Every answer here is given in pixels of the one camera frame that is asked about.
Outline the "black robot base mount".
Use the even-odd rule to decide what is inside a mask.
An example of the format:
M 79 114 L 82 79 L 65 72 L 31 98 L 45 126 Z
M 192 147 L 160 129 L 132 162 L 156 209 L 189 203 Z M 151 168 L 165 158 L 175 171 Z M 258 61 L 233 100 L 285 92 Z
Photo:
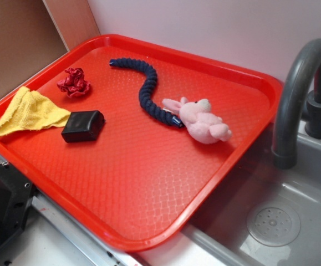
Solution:
M 0 164 L 0 249 L 23 232 L 34 190 L 17 168 Z

